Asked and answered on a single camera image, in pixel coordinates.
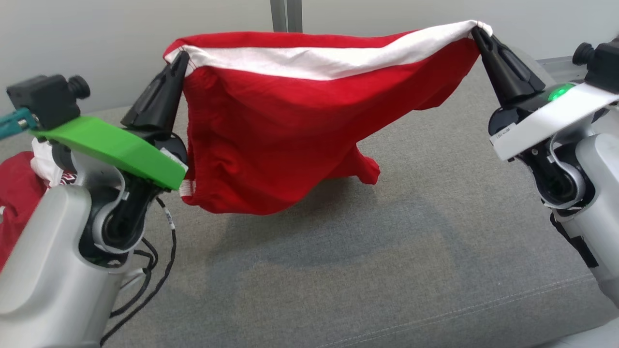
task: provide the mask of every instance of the stitched seam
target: stitched seam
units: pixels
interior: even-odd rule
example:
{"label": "stitched seam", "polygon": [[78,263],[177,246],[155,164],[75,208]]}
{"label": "stitched seam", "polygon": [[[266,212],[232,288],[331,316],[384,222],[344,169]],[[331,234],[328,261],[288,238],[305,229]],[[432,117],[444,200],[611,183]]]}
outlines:
{"label": "stitched seam", "polygon": [[458,315],[455,315],[455,316],[450,316],[448,318],[441,319],[441,320],[438,320],[438,321],[433,321],[431,323],[427,323],[427,324],[423,324],[423,325],[415,325],[415,326],[412,326],[410,328],[405,328],[405,329],[402,329],[402,330],[394,331],[392,333],[383,334],[383,335],[376,336],[376,337],[370,337],[370,338],[367,338],[367,339],[364,339],[364,340],[361,340],[361,341],[357,341],[357,342],[346,344],[344,346],[340,346],[339,348],[350,347],[350,346],[354,346],[355,344],[359,344],[359,343],[362,343],[362,342],[372,341],[373,339],[390,336],[390,335],[401,333],[401,332],[404,332],[404,331],[409,331],[409,330],[413,330],[413,329],[422,328],[424,326],[428,326],[428,325],[432,325],[432,324],[438,324],[438,323],[443,322],[443,321],[452,320],[452,319],[455,319],[455,318],[459,318],[461,316],[465,316],[465,315],[469,315],[469,314],[473,314],[473,313],[478,313],[478,312],[481,312],[481,311],[489,310],[491,308],[502,306],[502,305],[506,305],[506,304],[511,303],[511,302],[520,301],[520,300],[525,299],[527,297],[538,296],[538,295],[544,294],[546,292],[555,291],[555,290],[558,290],[558,289],[562,289],[564,287],[568,287],[568,286],[571,286],[571,285],[576,285],[576,284],[587,282],[587,281],[591,281],[591,280],[593,280],[593,277],[591,277],[591,279],[584,279],[584,280],[573,282],[573,283],[570,283],[570,284],[561,285],[559,287],[555,287],[555,288],[552,288],[552,289],[544,290],[542,292],[536,292],[534,294],[530,294],[530,295],[526,295],[526,296],[523,296],[523,297],[515,298],[515,299],[507,301],[507,302],[497,303],[496,305],[492,305],[490,307],[481,308],[479,310],[470,311],[470,312],[458,314]]}
{"label": "stitched seam", "polygon": [[388,328],[380,329],[380,330],[377,330],[377,331],[372,331],[372,332],[370,332],[370,333],[361,334],[361,335],[357,335],[357,336],[354,336],[354,337],[350,337],[350,338],[346,338],[346,339],[341,339],[341,340],[339,340],[339,341],[335,341],[335,342],[331,342],[331,343],[323,344],[323,345],[321,345],[321,346],[317,346],[316,348],[324,348],[324,347],[329,347],[329,346],[333,346],[334,344],[338,344],[338,343],[342,343],[342,342],[350,341],[350,340],[352,340],[352,339],[361,338],[361,337],[365,337],[365,336],[369,336],[369,335],[373,335],[373,334],[378,334],[378,333],[381,333],[381,332],[383,332],[383,331],[388,331],[388,330],[391,330],[391,329],[401,328],[401,327],[403,327],[403,326],[409,326],[409,325],[413,325],[413,324],[421,323],[421,322],[423,322],[423,321],[428,321],[428,320],[432,320],[432,319],[437,319],[437,318],[440,318],[440,317],[442,317],[442,316],[446,316],[446,315],[450,315],[450,314],[454,314],[454,313],[459,313],[459,312],[466,311],[466,310],[469,310],[469,309],[473,309],[473,308],[476,308],[476,307],[480,307],[480,306],[488,305],[489,303],[493,303],[493,302],[497,302],[497,301],[501,301],[501,300],[506,300],[506,299],[511,298],[511,297],[514,297],[514,296],[520,296],[520,295],[528,294],[528,293],[533,292],[533,291],[537,291],[537,290],[540,290],[540,289],[545,289],[545,288],[547,288],[547,287],[553,287],[553,286],[558,285],[558,284],[564,284],[564,283],[571,282],[571,281],[575,281],[575,280],[577,280],[577,279],[582,279],[582,278],[585,278],[585,277],[586,277],[586,278],[588,278],[588,279],[593,279],[593,276],[592,276],[591,274],[585,274],[585,275],[583,275],[583,276],[578,276],[578,277],[574,277],[574,278],[564,279],[564,280],[559,281],[559,282],[554,282],[554,283],[551,283],[551,284],[543,285],[543,286],[536,287],[536,288],[534,288],[534,289],[527,290],[527,291],[523,291],[523,292],[517,292],[517,293],[512,294],[512,295],[507,295],[507,296],[504,296],[504,297],[496,298],[496,299],[494,299],[494,300],[490,300],[490,301],[487,301],[487,302],[479,303],[479,304],[477,304],[477,305],[472,305],[472,306],[469,306],[469,307],[460,308],[460,309],[458,309],[458,310],[449,311],[449,312],[447,312],[447,313],[442,313],[442,314],[435,315],[435,316],[431,316],[431,317],[428,317],[428,318],[419,319],[419,320],[414,320],[414,321],[409,321],[408,323],[398,324],[398,325],[395,325],[395,326],[390,326],[390,327],[388,327]]}

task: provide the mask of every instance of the green light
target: green light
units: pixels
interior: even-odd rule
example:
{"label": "green light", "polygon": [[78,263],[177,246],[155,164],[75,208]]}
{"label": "green light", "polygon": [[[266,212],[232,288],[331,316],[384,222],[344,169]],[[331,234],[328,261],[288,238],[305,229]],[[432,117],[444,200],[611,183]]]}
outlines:
{"label": "green light", "polygon": [[550,92],[550,94],[548,95],[548,101],[552,102],[554,100],[559,99],[560,96],[564,95],[565,93],[567,93],[567,91],[569,91],[570,88],[574,87],[573,84],[565,84],[562,85],[561,87],[555,89],[554,91]]}

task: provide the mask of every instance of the teal connector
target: teal connector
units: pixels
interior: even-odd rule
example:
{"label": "teal connector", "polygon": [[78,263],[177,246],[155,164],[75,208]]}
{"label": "teal connector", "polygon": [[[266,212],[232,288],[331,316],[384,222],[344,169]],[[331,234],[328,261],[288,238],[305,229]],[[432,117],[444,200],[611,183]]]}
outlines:
{"label": "teal connector", "polygon": [[0,118],[0,140],[36,128],[35,117],[30,110],[22,108]]}

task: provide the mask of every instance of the gray fabric surface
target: gray fabric surface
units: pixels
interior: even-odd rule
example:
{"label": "gray fabric surface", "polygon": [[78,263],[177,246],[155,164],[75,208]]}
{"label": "gray fabric surface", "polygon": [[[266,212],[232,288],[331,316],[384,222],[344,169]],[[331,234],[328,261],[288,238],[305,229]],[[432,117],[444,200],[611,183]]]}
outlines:
{"label": "gray fabric surface", "polygon": [[[377,185],[325,181],[279,214],[213,215],[166,194],[171,276],[106,346],[528,347],[604,324],[616,309],[528,171],[488,142],[496,107],[478,62],[442,107],[360,144],[381,166]],[[125,111],[97,116],[118,124]],[[2,145],[4,159],[29,143]],[[147,236],[158,279],[170,233],[155,206]]]}

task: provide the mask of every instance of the red cloth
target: red cloth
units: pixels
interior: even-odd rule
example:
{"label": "red cloth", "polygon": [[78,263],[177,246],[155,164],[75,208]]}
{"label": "red cloth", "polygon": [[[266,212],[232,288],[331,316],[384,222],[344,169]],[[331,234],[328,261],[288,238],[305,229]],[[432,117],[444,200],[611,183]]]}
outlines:
{"label": "red cloth", "polygon": [[477,21],[387,37],[216,33],[175,41],[191,61],[183,201],[271,214],[325,178],[376,183],[357,142],[411,110],[440,105],[477,60]]}
{"label": "red cloth", "polygon": [[4,206],[0,224],[0,270],[11,255],[28,219],[47,187],[30,168],[30,151],[0,164],[0,206]]}

